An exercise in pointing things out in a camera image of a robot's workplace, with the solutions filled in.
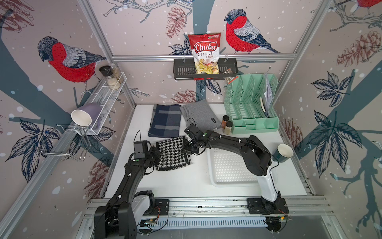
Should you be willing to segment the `black white houndstooth scarf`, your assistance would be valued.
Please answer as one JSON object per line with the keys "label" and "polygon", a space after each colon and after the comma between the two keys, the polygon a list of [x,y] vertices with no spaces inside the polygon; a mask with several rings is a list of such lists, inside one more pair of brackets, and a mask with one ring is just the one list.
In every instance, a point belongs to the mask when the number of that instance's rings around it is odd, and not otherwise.
{"label": "black white houndstooth scarf", "polygon": [[185,142],[184,136],[157,142],[156,147],[161,152],[161,156],[156,163],[156,169],[158,171],[171,171],[189,166],[191,164],[189,156],[182,152]]}

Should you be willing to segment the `grey scarf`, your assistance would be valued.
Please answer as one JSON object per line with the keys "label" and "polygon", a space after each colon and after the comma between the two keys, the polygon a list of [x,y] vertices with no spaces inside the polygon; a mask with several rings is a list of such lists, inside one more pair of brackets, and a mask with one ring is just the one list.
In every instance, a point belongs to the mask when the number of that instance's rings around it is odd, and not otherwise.
{"label": "grey scarf", "polygon": [[202,131],[221,128],[221,120],[212,111],[207,100],[187,103],[182,105],[180,110],[186,121],[190,119],[190,122],[194,122]]}

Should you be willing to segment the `navy plaid scarf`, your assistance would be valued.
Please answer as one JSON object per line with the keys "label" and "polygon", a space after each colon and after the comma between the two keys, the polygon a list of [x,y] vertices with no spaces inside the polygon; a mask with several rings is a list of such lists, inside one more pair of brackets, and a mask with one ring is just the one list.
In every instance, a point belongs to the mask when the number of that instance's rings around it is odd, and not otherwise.
{"label": "navy plaid scarf", "polygon": [[175,138],[179,136],[182,112],[181,105],[159,105],[153,107],[148,131],[149,137]]}

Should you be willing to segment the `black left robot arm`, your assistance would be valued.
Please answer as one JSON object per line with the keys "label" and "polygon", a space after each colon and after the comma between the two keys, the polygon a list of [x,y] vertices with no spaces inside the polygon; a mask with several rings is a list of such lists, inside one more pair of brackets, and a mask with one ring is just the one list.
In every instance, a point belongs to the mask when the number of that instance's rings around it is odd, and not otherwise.
{"label": "black left robot arm", "polygon": [[151,190],[137,192],[137,187],[146,173],[161,156],[156,147],[145,152],[135,152],[125,164],[125,175],[116,193],[105,206],[96,209],[94,215],[95,239],[106,239],[110,232],[118,231],[126,239],[135,239],[137,226],[147,211],[154,209],[155,199]]}

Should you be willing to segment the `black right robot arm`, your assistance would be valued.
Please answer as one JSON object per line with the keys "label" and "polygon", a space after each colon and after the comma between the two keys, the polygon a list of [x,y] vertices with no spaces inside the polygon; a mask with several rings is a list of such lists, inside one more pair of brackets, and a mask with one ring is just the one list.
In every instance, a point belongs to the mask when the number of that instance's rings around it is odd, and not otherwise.
{"label": "black right robot arm", "polygon": [[281,198],[272,176],[272,154],[254,135],[247,138],[222,135],[198,128],[186,129],[190,141],[183,144],[182,151],[186,154],[199,155],[200,149],[222,149],[242,157],[247,170],[257,177],[261,188],[263,204],[275,205]]}

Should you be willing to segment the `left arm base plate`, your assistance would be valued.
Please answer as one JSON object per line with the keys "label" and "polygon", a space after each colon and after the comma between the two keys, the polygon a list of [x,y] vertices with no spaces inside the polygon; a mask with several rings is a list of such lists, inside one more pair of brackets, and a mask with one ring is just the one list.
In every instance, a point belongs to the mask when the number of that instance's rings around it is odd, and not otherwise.
{"label": "left arm base plate", "polygon": [[143,216],[168,216],[169,214],[170,200],[168,198],[156,198],[152,190],[137,192],[133,198],[133,211],[141,211],[147,205],[147,210],[143,213]]}

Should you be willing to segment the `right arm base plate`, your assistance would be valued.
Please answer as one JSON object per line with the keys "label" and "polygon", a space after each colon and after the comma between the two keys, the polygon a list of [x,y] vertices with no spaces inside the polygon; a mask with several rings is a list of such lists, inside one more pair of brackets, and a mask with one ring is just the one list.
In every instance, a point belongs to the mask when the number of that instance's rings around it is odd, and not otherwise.
{"label": "right arm base plate", "polygon": [[263,197],[247,198],[247,208],[251,215],[271,215],[271,214],[289,214],[286,201],[282,197],[277,197],[274,202],[270,202]]}

